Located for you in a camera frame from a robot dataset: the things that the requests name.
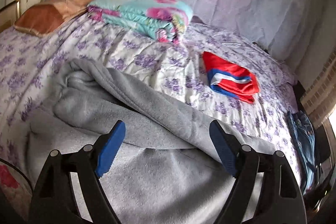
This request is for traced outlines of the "red flower bed skirt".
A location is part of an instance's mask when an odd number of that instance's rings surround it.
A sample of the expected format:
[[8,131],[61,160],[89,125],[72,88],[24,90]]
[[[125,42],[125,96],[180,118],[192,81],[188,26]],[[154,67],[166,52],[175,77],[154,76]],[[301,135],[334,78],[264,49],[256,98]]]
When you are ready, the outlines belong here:
[[32,198],[31,184],[16,166],[1,159],[1,209],[26,223]]

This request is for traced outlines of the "orange satin pillow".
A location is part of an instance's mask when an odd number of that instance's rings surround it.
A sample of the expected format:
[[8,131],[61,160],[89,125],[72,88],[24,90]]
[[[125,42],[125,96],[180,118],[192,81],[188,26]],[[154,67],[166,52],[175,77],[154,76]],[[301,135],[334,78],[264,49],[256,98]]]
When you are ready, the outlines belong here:
[[20,32],[45,37],[71,19],[87,12],[93,0],[45,0],[27,9],[14,28]]

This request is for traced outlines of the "purple floral bed sheet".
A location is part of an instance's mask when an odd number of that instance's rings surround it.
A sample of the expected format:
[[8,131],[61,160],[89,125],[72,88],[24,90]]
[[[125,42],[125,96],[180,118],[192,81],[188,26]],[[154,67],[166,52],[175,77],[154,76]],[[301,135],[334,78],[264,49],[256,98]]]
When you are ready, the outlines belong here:
[[[252,104],[212,91],[204,52],[252,72],[260,92]],[[177,45],[163,44],[119,26],[96,22],[88,14],[45,38],[10,27],[1,33],[1,158],[22,166],[23,126],[51,90],[52,79],[72,59],[97,60],[134,75],[153,89],[264,139],[282,150],[297,180],[302,179],[286,114],[296,112],[296,78],[282,62],[223,28],[191,23]]]

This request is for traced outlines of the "brick pattern curtain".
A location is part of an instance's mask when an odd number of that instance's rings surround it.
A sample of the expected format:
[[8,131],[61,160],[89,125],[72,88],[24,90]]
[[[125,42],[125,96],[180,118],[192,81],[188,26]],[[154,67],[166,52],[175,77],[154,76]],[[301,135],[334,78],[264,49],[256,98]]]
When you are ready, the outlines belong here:
[[335,50],[330,54],[323,70],[301,97],[301,103],[315,128],[329,118],[335,110]]

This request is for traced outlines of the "blue denim jeans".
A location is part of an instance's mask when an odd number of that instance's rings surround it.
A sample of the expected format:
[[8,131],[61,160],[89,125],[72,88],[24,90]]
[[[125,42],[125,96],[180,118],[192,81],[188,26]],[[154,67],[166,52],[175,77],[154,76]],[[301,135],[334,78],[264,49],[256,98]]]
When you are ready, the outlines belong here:
[[302,111],[287,112],[286,121],[303,171],[300,189],[305,194],[313,186],[316,174],[314,129],[308,116]]

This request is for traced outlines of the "grey fleece pants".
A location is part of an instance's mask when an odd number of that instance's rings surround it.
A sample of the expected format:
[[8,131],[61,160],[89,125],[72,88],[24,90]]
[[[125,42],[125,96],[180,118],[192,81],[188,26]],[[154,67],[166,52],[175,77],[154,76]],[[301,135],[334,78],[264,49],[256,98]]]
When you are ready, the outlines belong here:
[[101,184],[120,221],[213,223],[234,179],[210,139],[212,118],[93,60],[64,64],[49,98],[30,114],[30,178],[51,150],[76,152],[117,121],[126,136]]

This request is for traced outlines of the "folded teal floral quilt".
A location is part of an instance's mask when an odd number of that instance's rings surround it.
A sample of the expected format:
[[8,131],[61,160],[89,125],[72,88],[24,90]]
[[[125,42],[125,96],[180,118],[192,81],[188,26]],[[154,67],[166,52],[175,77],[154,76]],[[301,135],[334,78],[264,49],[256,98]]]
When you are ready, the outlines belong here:
[[193,17],[193,9],[178,0],[93,0],[88,11],[96,20],[174,44],[183,38]]

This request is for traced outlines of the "folded red white blue garment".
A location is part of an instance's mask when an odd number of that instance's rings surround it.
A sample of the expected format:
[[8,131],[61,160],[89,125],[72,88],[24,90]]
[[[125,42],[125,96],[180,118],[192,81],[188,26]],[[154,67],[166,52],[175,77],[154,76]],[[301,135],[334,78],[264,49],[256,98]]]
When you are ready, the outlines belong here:
[[202,59],[213,91],[246,103],[255,102],[260,87],[253,73],[210,52],[203,52]]

